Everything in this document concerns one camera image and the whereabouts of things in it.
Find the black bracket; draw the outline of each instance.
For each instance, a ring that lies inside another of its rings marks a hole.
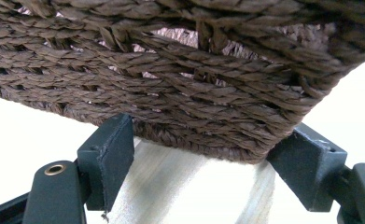
[[[106,120],[77,151],[77,160],[40,168],[30,193],[0,205],[0,223],[86,223],[88,210],[109,212],[133,163],[133,122]]]
[[[365,163],[347,168],[347,152],[304,124],[267,160],[310,212],[341,206],[338,223],[365,223]]]

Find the woven basket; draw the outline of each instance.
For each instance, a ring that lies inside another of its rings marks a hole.
[[[0,0],[0,97],[255,163],[365,62],[365,1]]]

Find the wicker basket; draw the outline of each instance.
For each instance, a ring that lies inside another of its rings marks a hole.
[[[255,163],[365,62],[365,1],[0,0],[0,97]]]

